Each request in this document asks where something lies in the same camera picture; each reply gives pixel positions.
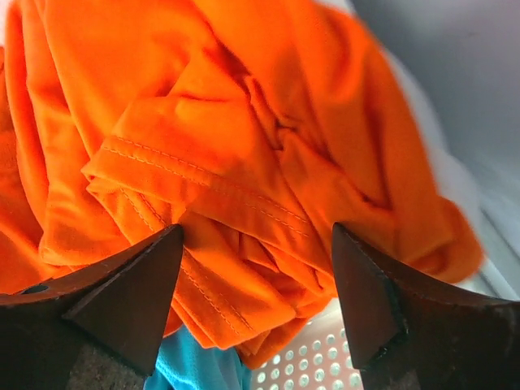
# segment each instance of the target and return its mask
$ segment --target fabric fold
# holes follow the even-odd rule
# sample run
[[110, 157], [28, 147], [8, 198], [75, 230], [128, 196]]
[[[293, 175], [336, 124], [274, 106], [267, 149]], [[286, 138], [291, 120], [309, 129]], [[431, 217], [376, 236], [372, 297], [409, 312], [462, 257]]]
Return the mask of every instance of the fabric fold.
[[[351, 16], [311, 0], [15, 0], [6, 30], [41, 231], [15, 242], [29, 251], [2, 291], [34, 283], [24, 264], [63, 275], [181, 223], [166, 334], [184, 324], [257, 367], [335, 296], [336, 221], [441, 280], [478, 269], [383, 49]], [[0, 214], [6, 231], [22, 218]]]

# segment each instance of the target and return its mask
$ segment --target orange clothing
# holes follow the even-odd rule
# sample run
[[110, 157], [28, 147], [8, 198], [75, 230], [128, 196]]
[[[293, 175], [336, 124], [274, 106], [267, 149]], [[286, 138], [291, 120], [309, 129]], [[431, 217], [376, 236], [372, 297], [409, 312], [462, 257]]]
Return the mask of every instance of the orange clothing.
[[167, 334], [257, 367], [336, 295], [335, 221], [448, 282], [479, 266], [380, 47], [339, 11], [17, 0], [5, 64], [1, 292], [182, 223]]

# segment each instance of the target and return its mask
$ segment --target hole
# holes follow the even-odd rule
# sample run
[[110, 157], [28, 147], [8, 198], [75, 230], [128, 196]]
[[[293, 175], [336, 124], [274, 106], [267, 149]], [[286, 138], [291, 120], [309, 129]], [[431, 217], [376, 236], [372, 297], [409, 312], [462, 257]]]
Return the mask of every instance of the hole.
[[287, 367], [285, 367], [285, 374], [291, 375], [294, 372], [294, 366], [292, 364], [288, 364]]
[[307, 359], [303, 359], [301, 362], [300, 362], [300, 370], [306, 370], [307, 367], [309, 366], [309, 361]]
[[332, 390], [343, 390], [344, 388], [345, 385], [343, 384], [343, 381], [341, 379], [336, 379], [332, 384]]
[[41, 293], [46, 289], [48, 289], [48, 287], [44, 284], [37, 284], [36, 286], [26, 288], [24, 291], [20, 293], [20, 295]]
[[294, 389], [294, 381], [292, 379], [289, 379], [287, 382], [285, 382], [284, 390], [293, 390]]
[[275, 368], [275, 369], [271, 372], [271, 379], [278, 379], [279, 376], [280, 376], [280, 370], [278, 370], [277, 368]]
[[328, 354], [327, 355], [328, 355], [329, 359], [334, 360], [334, 359], [336, 359], [338, 357], [338, 350], [336, 348], [332, 347], [332, 348], [330, 348], [328, 350]]
[[304, 374], [300, 377], [300, 386], [305, 388], [309, 384], [309, 376], [307, 374]]
[[331, 374], [332, 376], [338, 376], [341, 372], [340, 363], [332, 363], [331, 364]]
[[314, 373], [314, 379], [316, 382], [322, 382], [325, 379], [325, 371], [321, 368], [317, 369]]
[[316, 366], [322, 364], [323, 362], [323, 355], [321, 353], [316, 353], [316, 356], [314, 356], [313, 362]]
[[360, 388], [361, 376], [357, 372], [354, 372], [353, 374], [350, 374], [349, 382], [351, 388]]

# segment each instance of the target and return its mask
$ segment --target orange shirt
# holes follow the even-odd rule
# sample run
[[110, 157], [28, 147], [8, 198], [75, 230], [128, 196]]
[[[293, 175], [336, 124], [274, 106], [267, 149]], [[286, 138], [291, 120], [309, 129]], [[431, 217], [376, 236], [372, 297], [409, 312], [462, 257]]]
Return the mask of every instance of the orange shirt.
[[481, 261], [379, 45], [339, 11], [17, 0], [5, 75], [0, 292], [182, 223], [167, 334], [257, 367], [335, 296], [335, 221], [448, 282]]

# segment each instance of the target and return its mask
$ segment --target cloth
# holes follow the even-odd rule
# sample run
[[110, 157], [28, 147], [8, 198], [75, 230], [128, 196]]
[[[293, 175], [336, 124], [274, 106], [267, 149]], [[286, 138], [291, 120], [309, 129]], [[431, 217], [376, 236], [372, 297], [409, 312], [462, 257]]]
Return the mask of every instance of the cloth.
[[[350, 0], [320, 0], [320, 2], [337, 7], [349, 15], [357, 15]], [[473, 230], [480, 233], [482, 211], [479, 188], [475, 179], [466, 167], [449, 153], [444, 129], [423, 87], [390, 50], [385, 49], [383, 54], [417, 124], [439, 193], [456, 204]]]
[[249, 390], [251, 376], [234, 348], [203, 349], [182, 327], [162, 341], [144, 390]]
[[0, 290], [182, 223], [166, 335], [184, 324], [254, 368], [336, 295], [336, 221], [440, 280], [471, 275], [479, 243], [382, 52], [310, 0], [14, 1]]

